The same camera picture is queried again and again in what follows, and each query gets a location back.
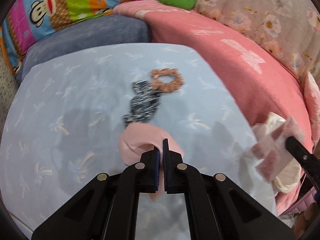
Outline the floral grey quilt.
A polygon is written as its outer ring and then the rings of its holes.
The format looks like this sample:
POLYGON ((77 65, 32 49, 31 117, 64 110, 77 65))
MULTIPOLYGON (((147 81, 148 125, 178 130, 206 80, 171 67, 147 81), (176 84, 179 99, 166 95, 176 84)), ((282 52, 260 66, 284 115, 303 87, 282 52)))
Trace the floral grey quilt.
POLYGON ((196 0, 195 10, 250 38, 297 78, 319 78, 319 11, 311 0, 196 0))

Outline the pink bed blanket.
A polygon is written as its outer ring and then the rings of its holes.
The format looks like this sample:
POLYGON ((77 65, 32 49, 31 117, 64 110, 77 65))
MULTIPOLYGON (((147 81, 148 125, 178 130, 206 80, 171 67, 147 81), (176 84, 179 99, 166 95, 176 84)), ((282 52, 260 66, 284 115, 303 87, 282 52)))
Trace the pink bed blanket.
POLYGON ((155 0, 126 2, 112 12, 146 22, 152 40, 195 49, 220 77, 251 125, 271 112, 293 117, 313 148, 309 110, 294 75, 259 45, 237 31, 194 11, 155 0))

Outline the pink paper scrap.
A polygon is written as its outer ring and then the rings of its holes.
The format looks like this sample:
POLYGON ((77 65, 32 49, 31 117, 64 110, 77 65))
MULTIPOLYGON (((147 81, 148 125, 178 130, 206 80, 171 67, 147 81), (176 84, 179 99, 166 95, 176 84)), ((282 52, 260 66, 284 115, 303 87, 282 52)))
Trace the pink paper scrap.
MULTIPOLYGON (((160 174, 159 174, 159 188, 156 193, 147 193, 151 200, 156 200, 164 190, 164 171, 163 171, 163 140, 168 139, 169 150, 180 153, 183 159, 184 153, 170 136, 169 133, 149 124, 132 123, 125 129, 119 137, 119 150, 121 157, 128 166, 140 161, 140 157, 144 152, 158 148, 160 152, 160 174)), ((127 186, 123 174, 119 178, 119 184, 115 203, 119 204, 121 201, 129 201, 130 204, 137 204, 139 199, 139 192, 135 191, 132 186, 127 186)))

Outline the brown hair scrunchie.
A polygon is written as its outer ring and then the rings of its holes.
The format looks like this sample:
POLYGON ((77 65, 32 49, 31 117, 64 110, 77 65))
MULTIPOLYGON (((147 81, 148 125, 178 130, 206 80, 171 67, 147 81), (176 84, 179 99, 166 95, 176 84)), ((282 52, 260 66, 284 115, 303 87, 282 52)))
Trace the brown hair scrunchie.
POLYGON ((184 85, 182 74, 177 68, 153 69, 151 88, 161 93, 173 93, 184 85))

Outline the black white hair scrunchie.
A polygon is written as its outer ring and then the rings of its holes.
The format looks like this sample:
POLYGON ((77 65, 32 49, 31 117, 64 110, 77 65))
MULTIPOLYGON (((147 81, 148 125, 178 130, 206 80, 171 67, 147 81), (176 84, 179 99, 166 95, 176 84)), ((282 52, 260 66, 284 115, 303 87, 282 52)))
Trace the black white hair scrunchie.
POLYGON ((149 81, 134 81, 132 90, 135 96, 130 100, 130 112, 122 116, 125 127, 135 122, 148 123, 161 104, 162 93, 153 90, 149 81))

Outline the dark blue velvet cushion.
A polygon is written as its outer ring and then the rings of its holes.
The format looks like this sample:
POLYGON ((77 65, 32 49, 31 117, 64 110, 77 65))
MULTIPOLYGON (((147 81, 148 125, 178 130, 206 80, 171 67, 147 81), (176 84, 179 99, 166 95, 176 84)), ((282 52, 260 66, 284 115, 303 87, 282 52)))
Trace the dark blue velvet cushion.
POLYGON ((121 43, 149 43, 151 29, 143 20, 119 14, 91 18, 49 35, 27 51, 16 76, 20 84, 33 66, 76 51, 121 43))

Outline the light blue patterned pillow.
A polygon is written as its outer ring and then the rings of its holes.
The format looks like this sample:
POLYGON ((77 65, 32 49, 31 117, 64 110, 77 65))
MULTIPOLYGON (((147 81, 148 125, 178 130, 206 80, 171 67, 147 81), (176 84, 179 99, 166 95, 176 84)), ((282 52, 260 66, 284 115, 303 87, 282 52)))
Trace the light blue patterned pillow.
POLYGON ((57 57, 22 81, 2 133, 1 194, 27 237, 97 174, 125 168, 118 138, 132 83, 161 68, 176 68, 184 86, 161 96, 151 124, 173 137, 186 163, 224 173, 276 213, 272 187, 250 153, 255 136, 210 65, 189 47, 128 43, 57 57))

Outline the pink floral pillow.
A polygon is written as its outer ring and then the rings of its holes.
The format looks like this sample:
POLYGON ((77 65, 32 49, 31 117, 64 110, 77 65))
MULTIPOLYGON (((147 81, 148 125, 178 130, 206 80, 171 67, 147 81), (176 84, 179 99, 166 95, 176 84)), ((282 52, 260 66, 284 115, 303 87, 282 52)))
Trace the pink floral pillow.
POLYGON ((311 73, 308 73, 304 83, 304 99, 309 114, 312 139, 314 144, 319 141, 319 87, 311 73))

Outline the colourful monkey striped pillow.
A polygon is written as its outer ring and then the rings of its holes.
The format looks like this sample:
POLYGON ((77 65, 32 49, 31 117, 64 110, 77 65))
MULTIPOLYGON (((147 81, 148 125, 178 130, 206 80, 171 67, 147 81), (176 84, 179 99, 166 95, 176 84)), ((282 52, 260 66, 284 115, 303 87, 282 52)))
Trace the colourful monkey striped pillow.
POLYGON ((109 15, 129 1, 141 0, 16 0, 2 24, 1 46, 9 69, 17 75, 37 41, 77 22, 109 15))

